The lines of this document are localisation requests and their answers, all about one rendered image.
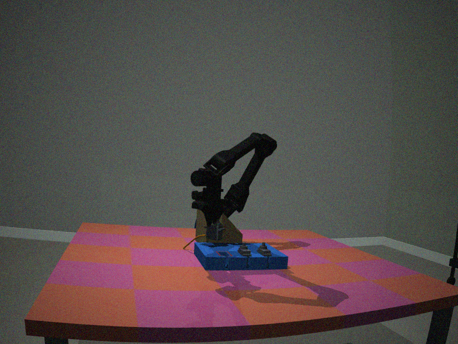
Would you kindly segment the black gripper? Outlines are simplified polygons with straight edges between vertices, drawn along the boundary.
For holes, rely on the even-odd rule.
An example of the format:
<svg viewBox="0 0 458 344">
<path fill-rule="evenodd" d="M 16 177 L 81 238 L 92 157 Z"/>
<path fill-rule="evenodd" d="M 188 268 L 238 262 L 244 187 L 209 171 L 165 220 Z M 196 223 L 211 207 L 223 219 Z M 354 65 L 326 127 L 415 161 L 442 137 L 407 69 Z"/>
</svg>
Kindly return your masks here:
<svg viewBox="0 0 458 344">
<path fill-rule="evenodd" d="M 206 186 L 204 188 L 206 191 L 205 200 L 192 202 L 193 209 L 199 209 L 203 212 L 208 227 L 212 223 L 214 224 L 217 219 L 220 219 L 226 210 L 223 206 L 228 208 L 233 207 L 231 200 L 221 199 L 221 192 L 224 192 L 224 189 L 221 188 L 221 186 Z"/>
</svg>

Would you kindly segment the blue flat panel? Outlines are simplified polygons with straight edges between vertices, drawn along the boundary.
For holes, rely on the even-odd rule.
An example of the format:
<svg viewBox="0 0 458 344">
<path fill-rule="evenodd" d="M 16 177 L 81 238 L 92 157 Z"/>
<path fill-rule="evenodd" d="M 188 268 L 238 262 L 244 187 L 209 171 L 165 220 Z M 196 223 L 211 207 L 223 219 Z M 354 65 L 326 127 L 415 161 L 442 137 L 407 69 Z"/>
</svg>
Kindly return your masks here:
<svg viewBox="0 0 458 344">
<path fill-rule="evenodd" d="M 205 271 L 288 269 L 288 256 L 265 242 L 195 242 L 194 255 Z"/>
</svg>

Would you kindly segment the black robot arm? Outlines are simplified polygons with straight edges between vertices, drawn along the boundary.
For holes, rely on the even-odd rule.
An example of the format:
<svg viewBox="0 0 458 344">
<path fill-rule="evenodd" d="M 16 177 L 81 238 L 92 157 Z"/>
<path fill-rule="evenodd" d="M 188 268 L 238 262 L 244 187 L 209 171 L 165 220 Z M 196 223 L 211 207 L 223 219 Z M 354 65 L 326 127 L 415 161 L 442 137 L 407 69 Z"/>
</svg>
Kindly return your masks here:
<svg viewBox="0 0 458 344">
<path fill-rule="evenodd" d="M 232 207 L 223 206 L 223 209 L 226 209 L 223 213 L 227 218 L 235 211 L 238 213 L 243 211 L 249 196 L 249 187 L 265 158 L 271 155 L 277 148 L 277 141 L 265 133 L 259 134 L 254 132 L 233 148 L 216 153 L 203 165 L 205 168 L 199 168 L 190 176 L 190 181 L 195 187 L 221 187 L 222 176 L 235 166 L 238 159 L 254 148 L 255 153 L 239 182 L 232 184 L 224 196 L 224 199 L 232 201 Z M 201 192 L 197 190 L 192 191 L 192 199 L 195 201 L 205 201 L 206 191 L 204 188 L 205 187 L 203 187 Z"/>
</svg>

